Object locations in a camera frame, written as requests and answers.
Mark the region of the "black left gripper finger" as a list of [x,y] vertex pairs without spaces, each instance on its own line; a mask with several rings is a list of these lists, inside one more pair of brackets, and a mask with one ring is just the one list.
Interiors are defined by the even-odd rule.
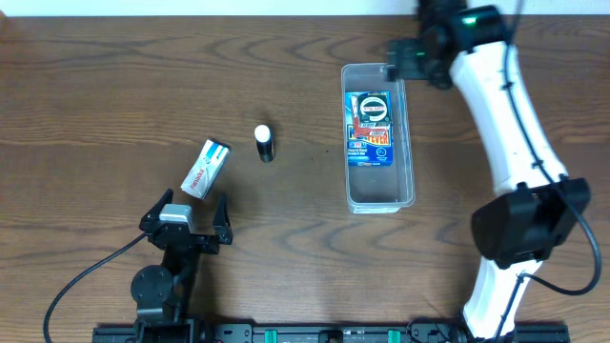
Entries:
[[213,229],[221,245],[232,245],[234,233],[228,215],[227,196],[222,193],[218,199],[216,212],[213,217]]
[[159,221],[160,213],[163,208],[172,204],[173,202],[173,190],[167,189],[160,199],[142,216],[140,220],[141,225],[152,225]]

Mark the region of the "white green Panadol box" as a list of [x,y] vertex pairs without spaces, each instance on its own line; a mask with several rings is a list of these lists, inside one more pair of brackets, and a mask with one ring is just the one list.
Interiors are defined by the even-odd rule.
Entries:
[[204,199],[229,154],[228,146],[207,140],[182,182],[181,190],[192,197]]

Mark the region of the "dark bottle white cap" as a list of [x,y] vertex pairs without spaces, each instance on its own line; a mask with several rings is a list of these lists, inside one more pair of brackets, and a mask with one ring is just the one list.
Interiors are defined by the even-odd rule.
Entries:
[[264,163],[270,163],[275,158],[275,143],[271,128],[261,124],[254,129],[254,139],[259,158]]

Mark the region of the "blue Kool Fever box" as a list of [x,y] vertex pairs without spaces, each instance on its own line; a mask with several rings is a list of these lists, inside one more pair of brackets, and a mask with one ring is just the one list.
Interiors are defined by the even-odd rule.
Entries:
[[356,137],[351,95],[367,91],[348,91],[344,95],[344,124],[347,144],[347,162],[350,167],[389,167],[394,162],[393,149],[393,113],[391,107],[392,124],[389,130],[382,135],[369,135]]

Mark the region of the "red Panadol box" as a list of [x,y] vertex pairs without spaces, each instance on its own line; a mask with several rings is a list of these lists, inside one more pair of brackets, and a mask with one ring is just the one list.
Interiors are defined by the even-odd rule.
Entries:
[[386,132],[387,130],[390,129],[391,124],[392,124],[392,119],[391,119],[391,124],[387,127],[362,128],[359,126],[359,121],[358,121],[358,117],[357,117],[356,98],[362,93],[364,93],[364,92],[354,93],[351,95],[355,136],[364,137],[364,136],[369,136],[369,135],[382,135],[384,132]]

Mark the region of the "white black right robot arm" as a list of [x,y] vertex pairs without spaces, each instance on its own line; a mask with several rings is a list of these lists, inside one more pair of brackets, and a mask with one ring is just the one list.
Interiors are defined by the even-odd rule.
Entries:
[[553,249],[580,227],[598,247],[583,213],[590,189],[573,178],[547,140],[519,68],[518,26],[493,5],[421,1],[418,34],[395,40],[388,78],[455,88],[485,149],[495,197],[471,218],[480,253],[475,286],[451,332],[454,342],[566,342],[562,324],[519,324],[525,289]]

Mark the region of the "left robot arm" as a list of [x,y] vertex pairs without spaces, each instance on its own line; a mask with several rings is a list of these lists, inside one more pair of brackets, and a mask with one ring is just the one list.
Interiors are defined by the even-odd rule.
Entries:
[[141,218],[139,229],[163,252],[159,265],[140,270],[132,279],[136,303],[134,322],[137,342],[195,343],[205,339],[199,320],[188,310],[202,254],[218,254],[233,243],[227,198],[219,197],[213,216],[213,234],[194,231],[193,209],[173,203],[168,189]]

